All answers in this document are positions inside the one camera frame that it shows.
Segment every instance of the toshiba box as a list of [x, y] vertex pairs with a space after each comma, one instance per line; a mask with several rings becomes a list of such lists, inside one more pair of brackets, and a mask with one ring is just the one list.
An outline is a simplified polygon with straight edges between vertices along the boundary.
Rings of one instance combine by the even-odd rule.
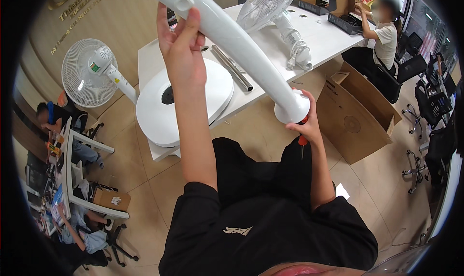
[[326, 78], [316, 102], [321, 132], [349, 164], [393, 143], [393, 127], [401, 115], [351, 65]]
[[106, 188], [97, 188], [93, 198], [93, 203], [113, 210], [127, 211], [131, 196], [123, 192], [115, 192]]

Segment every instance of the person sitting at desk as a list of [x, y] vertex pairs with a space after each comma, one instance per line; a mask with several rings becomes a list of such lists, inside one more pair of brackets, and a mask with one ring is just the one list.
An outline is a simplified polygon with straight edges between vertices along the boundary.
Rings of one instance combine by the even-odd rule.
[[174, 208], [159, 274], [359, 276], [370, 269], [378, 244], [356, 209], [335, 197], [314, 97], [302, 91], [310, 100], [308, 121], [286, 125], [309, 141], [304, 154], [297, 137], [272, 178], [258, 178], [252, 173], [258, 163], [238, 142], [211, 141], [200, 12], [191, 8], [174, 33], [166, 17], [159, 3], [159, 48], [174, 91], [187, 183]]
[[104, 219], [96, 213], [75, 204], [70, 204], [71, 218], [68, 221], [63, 212], [64, 205], [60, 203], [58, 205], [58, 213], [65, 223], [65, 227], [61, 229], [53, 220], [57, 231], [61, 234], [61, 241], [65, 244], [77, 244], [82, 251], [87, 251], [89, 254], [93, 254], [98, 250], [105, 249], [108, 247], [106, 243], [106, 233], [102, 230], [91, 233], [87, 227], [89, 225], [96, 225], [102, 223], [105, 229], [111, 231], [113, 227], [113, 221], [110, 219]]
[[[38, 122], [42, 124], [42, 128], [47, 128], [49, 130], [48, 141], [52, 142], [53, 133], [59, 134], [61, 132], [63, 123], [68, 122], [71, 113], [50, 101], [48, 104], [43, 102], [38, 104], [36, 117]], [[78, 131], [81, 128], [81, 120], [79, 118], [77, 120], [71, 120], [71, 124], [73, 130]], [[99, 167], [103, 169], [104, 163], [100, 153], [82, 144], [79, 140], [73, 139], [72, 141], [73, 152], [79, 156], [80, 160], [84, 161], [84, 163], [85, 161], [89, 161], [90, 163], [97, 162]], [[50, 158], [50, 154], [51, 151], [48, 151], [47, 162]]]
[[[360, 3], [355, 5], [356, 11], [361, 13], [362, 35], [366, 39], [375, 40], [374, 49], [370, 47], [352, 47], [341, 54], [342, 58], [362, 75], [368, 77], [370, 82], [379, 76], [375, 64], [383, 64], [392, 76], [396, 68], [395, 59], [398, 34], [401, 30], [399, 19], [399, 0], [375, 0], [377, 8], [372, 12], [363, 9]], [[368, 16], [375, 22], [375, 30], [371, 30]]]
[[433, 70], [438, 73], [438, 75], [443, 76], [443, 72], [441, 69], [441, 63], [444, 61], [443, 55], [441, 53], [437, 53], [435, 55], [435, 59], [433, 60]]

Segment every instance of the face mask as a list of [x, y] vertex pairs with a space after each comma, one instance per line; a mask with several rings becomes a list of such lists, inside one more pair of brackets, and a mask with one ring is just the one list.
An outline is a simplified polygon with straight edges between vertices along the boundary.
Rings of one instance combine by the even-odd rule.
[[372, 19], [374, 19], [375, 21], [380, 21], [381, 20], [381, 15], [380, 15], [380, 12], [376, 9], [373, 9], [372, 10]]

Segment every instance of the fan head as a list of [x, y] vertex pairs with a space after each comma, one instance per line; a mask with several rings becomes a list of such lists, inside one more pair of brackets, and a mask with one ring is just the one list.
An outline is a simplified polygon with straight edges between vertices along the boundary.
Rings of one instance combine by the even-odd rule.
[[108, 76], [101, 76], [108, 64], [117, 69], [116, 58], [106, 44], [95, 39], [76, 42], [66, 53], [61, 68], [68, 96], [87, 108], [108, 102], [116, 92], [116, 84]]
[[270, 24], [284, 12], [293, 0], [247, 0], [237, 17], [237, 23], [251, 33]]

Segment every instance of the window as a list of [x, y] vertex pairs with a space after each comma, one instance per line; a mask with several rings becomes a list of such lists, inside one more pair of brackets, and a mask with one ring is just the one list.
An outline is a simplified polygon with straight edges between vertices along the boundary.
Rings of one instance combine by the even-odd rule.
[[407, 36], [413, 32], [417, 33], [424, 41], [419, 53], [428, 62], [430, 59], [429, 53], [435, 53], [440, 38], [444, 33], [444, 23], [421, 0], [411, 1], [409, 20], [404, 28], [404, 33]]

